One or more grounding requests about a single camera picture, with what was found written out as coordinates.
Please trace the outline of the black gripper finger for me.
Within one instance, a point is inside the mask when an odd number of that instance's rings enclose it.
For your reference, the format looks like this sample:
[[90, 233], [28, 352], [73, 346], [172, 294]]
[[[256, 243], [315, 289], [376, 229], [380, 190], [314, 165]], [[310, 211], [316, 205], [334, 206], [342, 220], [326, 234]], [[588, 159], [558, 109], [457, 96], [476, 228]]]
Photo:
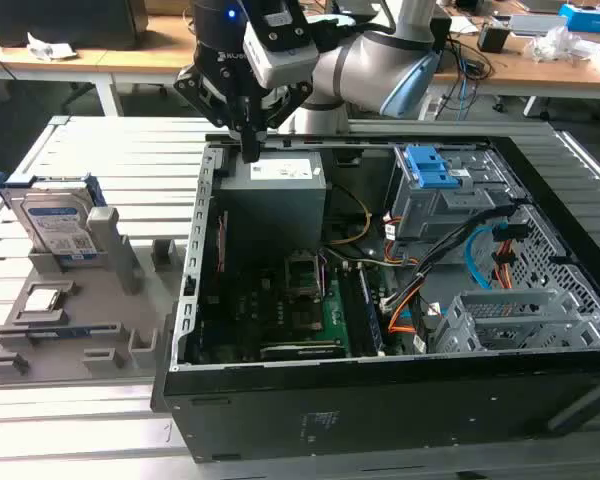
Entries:
[[233, 67], [220, 67], [212, 74], [204, 74], [196, 65], [189, 65], [179, 73], [174, 86], [209, 122], [216, 127], [227, 127], [239, 139], [245, 163], [256, 161], [256, 130], [250, 102], [240, 93]]
[[253, 160], [258, 161], [270, 129], [278, 129], [312, 94], [310, 81], [274, 87], [255, 103], [253, 112], [256, 143]]

